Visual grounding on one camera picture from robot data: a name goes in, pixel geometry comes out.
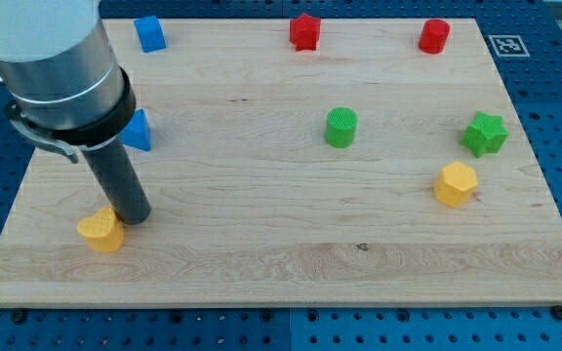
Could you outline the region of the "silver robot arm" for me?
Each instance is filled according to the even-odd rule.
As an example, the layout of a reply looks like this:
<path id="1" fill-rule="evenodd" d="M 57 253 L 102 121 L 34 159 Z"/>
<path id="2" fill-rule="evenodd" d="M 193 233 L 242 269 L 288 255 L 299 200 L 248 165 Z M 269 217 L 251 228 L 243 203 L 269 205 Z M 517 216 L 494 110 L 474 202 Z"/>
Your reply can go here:
<path id="1" fill-rule="evenodd" d="M 0 77 L 8 116 L 35 146 L 126 159 L 118 134 L 136 98 L 96 1 L 0 1 Z"/>

